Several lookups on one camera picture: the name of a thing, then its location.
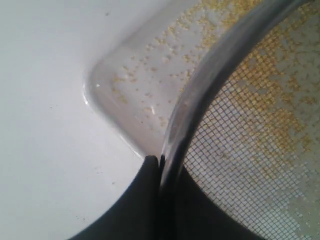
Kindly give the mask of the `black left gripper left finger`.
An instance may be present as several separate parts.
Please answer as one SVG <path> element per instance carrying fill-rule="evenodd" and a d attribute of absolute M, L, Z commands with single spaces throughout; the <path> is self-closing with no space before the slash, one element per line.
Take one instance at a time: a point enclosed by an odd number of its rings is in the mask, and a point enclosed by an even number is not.
<path fill-rule="evenodd" d="M 147 156 L 119 200 L 73 240 L 155 240 L 159 161 Z"/>

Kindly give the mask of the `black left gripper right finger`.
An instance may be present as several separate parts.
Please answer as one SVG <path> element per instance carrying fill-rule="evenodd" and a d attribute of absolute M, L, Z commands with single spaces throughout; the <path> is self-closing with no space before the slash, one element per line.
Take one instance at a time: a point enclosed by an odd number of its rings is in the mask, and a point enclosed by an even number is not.
<path fill-rule="evenodd" d="M 167 168 L 159 189 L 161 240 L 259 240 L 200 189 L 183 166 Z"/>

